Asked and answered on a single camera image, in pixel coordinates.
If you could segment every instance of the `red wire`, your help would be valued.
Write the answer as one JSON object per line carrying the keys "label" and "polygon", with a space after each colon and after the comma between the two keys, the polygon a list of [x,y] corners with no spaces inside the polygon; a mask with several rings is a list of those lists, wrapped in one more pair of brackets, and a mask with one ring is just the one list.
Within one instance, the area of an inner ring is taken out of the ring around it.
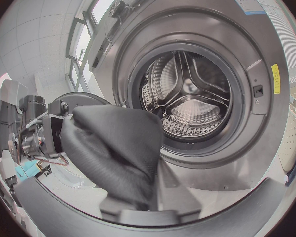
{"label": "red wire", "polygon": [[62,164],[62,163],[58,163],[58,162],[51,162],[51,161],[48,161],[48,160],[44,160],[44,159],[39,159],[39,158],[35,158],[35,160],[42,160],[44,162],[48,162],[48,163],[51,163],[51,164],[55,164],[55,165],[61,165],[61,166],[68,166],[69,165],[69,162],[67,161],[67,159],[63,156],[60,156],[60,159],[65,163],[65,164]]}

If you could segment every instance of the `ceiling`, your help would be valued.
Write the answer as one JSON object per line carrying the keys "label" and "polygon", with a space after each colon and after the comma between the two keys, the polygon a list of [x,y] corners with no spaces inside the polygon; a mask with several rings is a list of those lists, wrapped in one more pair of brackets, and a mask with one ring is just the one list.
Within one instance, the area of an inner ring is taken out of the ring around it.
{"label": "ceiling", "polygon": [[36,91],[65,80],[69,30],[83,0],[15,0],[0,20],[0,77]]}

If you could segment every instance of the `black garment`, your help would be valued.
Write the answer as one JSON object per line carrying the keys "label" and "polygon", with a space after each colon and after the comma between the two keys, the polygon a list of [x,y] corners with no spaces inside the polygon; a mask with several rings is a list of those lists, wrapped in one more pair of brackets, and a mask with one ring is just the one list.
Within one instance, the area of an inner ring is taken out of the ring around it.
{"label": "black garment", "polygon": [[63,122],[61,144],[72,163],[109,196],[142,208],[152,197],[162,135],[152,113],[79,106]]}

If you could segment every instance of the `pegboard panel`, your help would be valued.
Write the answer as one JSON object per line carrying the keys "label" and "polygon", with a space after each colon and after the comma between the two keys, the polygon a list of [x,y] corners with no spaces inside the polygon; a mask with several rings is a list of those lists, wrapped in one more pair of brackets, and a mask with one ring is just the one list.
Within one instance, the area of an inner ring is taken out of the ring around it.
{"label": "pegboard panel", "polygon": [[[296,86],[290,89],[290,93],[296,98]],[[289,105],[289,109],[296,113],[296,109],[291,105]],[[290,171],[296,160],[296,116],[292,112],[288,114],[285,133],[277,151],[285,171]]]}

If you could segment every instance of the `yellow warning label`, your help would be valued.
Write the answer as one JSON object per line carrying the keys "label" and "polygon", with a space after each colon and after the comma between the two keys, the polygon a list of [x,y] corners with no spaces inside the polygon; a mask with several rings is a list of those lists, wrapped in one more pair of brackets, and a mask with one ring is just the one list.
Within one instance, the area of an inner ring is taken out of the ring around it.
{"label": "yellow warning label", "polygon": [[279,94],[281,91],[281,79],[277,64],[274,64],[272,66],[272,72],[274,77],[274,94]]}

